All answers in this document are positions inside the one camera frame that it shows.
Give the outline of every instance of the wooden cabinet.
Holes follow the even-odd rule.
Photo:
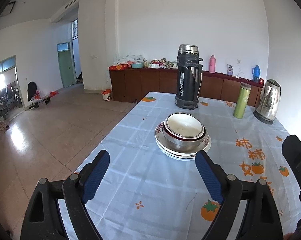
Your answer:
[[[149,92],[176,94],[177,69],[125,69],[110,71],[114,101],[138,103]],[[240,79],[222,73],[203,71],[200,97],[237,102],[241,87]],[[262,88],[246,81],[252,88],[248,106],[259,104]]]
[[[126,69],[125,71],[126,95],[125,102],[138,103],[142,100],[140,71]]]
[[[124,70],[110,71],[111,87],[114,101],[125,102],[126,86]]]
[[[224,79],[221,100],[236,103],[240,87],[240,82]]]
[[[141,71],[141,95],[146,96],[148,92],[160,91],[160,73],[154,71]]]
[[[255,103],[255,107],[258,107],[260,101],[261,101],[261,98],[260,98],[260,94],[262,92],[262,89],[263,88],[258,88],[258,93],[257,93],[257,98],[256,98],[256,103]]]
[[[252,86],[251,91],[249,93],[249,99],[247,101],[248,106],[255,106],[257,94],[258,94],[258,87]]]
[[[176,94],[177,72],[160,72],[160,92]]]
[[[200,97],[221,99],[223,79],[203,76]]]

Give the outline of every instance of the table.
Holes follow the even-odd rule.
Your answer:
[[[169,114],[194,115],[212,138],[208,155],[226,174],[257,181],[264,178],[279,211],[283,232],[293,232],[301,218],[299,186],[281,154],[288,136],[278,120],[267,125],[247,106],[243,119],[233,116],[235,103],[200,98],[193,111],[175,105],[175,95],[150,92],[103,139],[80,165],[80,171],[101,149],[110,165],[94,199],[86,208],[99,233],[111,239],[202,239],[217,203],[209,195],[195,161],[169,158],[156,145],[154,130]],[[207,209],[213,206],[214,211]],[[246,201],[241,201],[228,239],[234,239]],[[60,210],[69,239],[77,239],[64,201]]]

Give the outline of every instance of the cabinet door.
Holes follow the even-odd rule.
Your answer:
[[[160,92],[176,94],[177,72],[160,72]]]
[[[240,93],[240,87],[240,82],[224,79],[221,100],[236,103],[238,94]]]
[[[140,70],[125,69],[126,102],[138,103],[142,100]]]
[[[160,73],[158,71],[141,71],[141,95],[146,96],[148,92],[160,91]]]
[[[261,95],[262,89],[263,89],[263,88],[258,88],[258,93],[257,93],[257,98],[256,98],[255,107],[258,107],[258,106],[259,106],[259,103],[260,103],[260,101],[261,101],[260,95]]]
[[[222,78],[203,76],[200,96],[220,100],[223,82]]]
[[[256,98],[257,98],[257,94],[258,94],[258,88],[259,87],[252,86],[251,91],[249,93],[249,99],[247,101],[248,106],[255,106]]]
[[[125,102],[125,74],[123,70],[109,72],[114,101]]]

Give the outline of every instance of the stainless steel bowl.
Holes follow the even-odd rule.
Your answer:
[[[166,139],[167,144],[169,145],[170,148],[178,150],[178,151],[190,151],[198,147],[202,141],[204,141],[209,134],[206,132],[203,134],[202,137],[200,137],[197,140],[194,141],[185,141],[185,140],[180,140],[171,134],[169,134],[169,131],[166,130],[166,128],[163,125],[163,134]]]

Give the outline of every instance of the scooter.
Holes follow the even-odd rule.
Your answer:
[[[17,102],[18,108],[21,108],[23,106],[23,104],[21,102],[21,98],[19,95],[19,89],[17,87],[14,89],[14,93],[15,93],[15,101]]]
[[[2,116],[4,120],[6,120],[6,116],[8,115],[6,101],[5,97],[0,97],[0,116]]]

